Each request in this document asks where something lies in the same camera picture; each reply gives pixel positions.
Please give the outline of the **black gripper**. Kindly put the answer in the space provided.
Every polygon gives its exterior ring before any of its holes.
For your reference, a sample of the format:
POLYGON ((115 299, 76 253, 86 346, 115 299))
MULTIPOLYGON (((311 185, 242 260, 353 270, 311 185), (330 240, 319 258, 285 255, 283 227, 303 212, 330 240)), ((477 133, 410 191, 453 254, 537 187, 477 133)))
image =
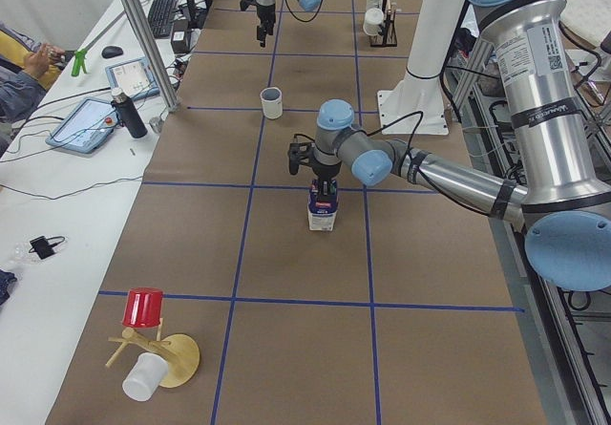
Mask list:
POLYGON ((322 195, 322 183, 324 183, 324 196, 326 198, 334 198, 335 181, 333 179, 339 174, 341 163, 328 165, 314 161, 311 164, 311 168, 316 176, 316 179, 312 182, 312 194, 315 197, 320 197, 322 195))
POLYGON ((270 36, 274 35, 276 23, 276 6, 272 5, 256 5, 257 16, 260 19, 260 26, 257 27, 257 40, 261 46, 265 45, 265 29, 270 36))

